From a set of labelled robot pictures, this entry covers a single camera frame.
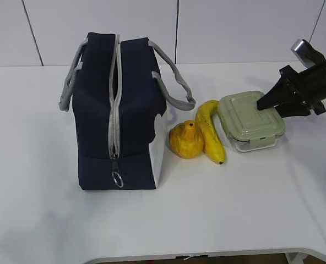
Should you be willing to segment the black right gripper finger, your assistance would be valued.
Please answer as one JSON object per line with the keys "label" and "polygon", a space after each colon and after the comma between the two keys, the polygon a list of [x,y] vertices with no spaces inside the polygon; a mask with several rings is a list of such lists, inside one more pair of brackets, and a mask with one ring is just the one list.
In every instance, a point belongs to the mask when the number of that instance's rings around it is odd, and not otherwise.
{"label": "black right gripper finger", "polygon": [[297,94],[300,86],[298,80],[280,78],[274,87],[257,101],[257,109],[261,111],[282,103],[300,101]]}
{"label": "black right gripper finger", "polygon": [[311,114],[311,108],[306,102],[287,102],[275,107],[282,118],[286,117],[306,117]]}

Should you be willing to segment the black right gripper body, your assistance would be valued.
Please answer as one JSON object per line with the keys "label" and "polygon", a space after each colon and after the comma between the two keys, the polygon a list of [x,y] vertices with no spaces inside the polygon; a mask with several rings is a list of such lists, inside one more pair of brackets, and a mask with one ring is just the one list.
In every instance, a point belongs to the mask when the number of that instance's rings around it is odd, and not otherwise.
{"label": "black right gripper body", "polygon": [[321,101],[315,101],[305,90],[300,74],[289,65],[280,69],[280,82],[286,98],[279,104],[280,115],[310,115],[313,111],[316,115],[326,112]]}

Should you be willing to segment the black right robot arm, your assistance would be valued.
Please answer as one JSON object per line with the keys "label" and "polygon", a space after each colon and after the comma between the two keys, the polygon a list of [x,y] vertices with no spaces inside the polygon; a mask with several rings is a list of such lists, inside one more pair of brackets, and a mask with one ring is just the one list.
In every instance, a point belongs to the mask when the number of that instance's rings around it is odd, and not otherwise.
{"label": "black right robot arm", "polygon": [[297,72],[287,65],[279,70],[280,79],[257,101],[259,111],[274,107],[281,117],[308,116],[326,112],[326,60]]}

